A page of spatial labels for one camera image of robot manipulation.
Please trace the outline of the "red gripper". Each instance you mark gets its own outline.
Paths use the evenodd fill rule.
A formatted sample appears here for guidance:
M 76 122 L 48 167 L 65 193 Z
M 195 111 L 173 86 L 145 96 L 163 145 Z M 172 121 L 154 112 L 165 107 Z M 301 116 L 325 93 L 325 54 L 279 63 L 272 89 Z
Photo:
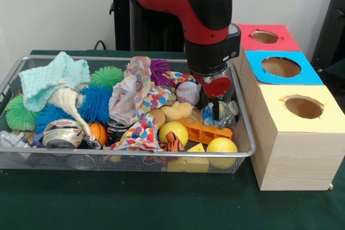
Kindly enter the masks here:
M 212 118 L 219 120 L 219 100 L 216 97 L 223 96 L 231 87 L 230 78 L 226 75 L 194 75 L 194 78 L 203 89 L 200 91 L 198 109 L 203 109 L 209 103 L 209 98 L 214 98 L 212 99 Z

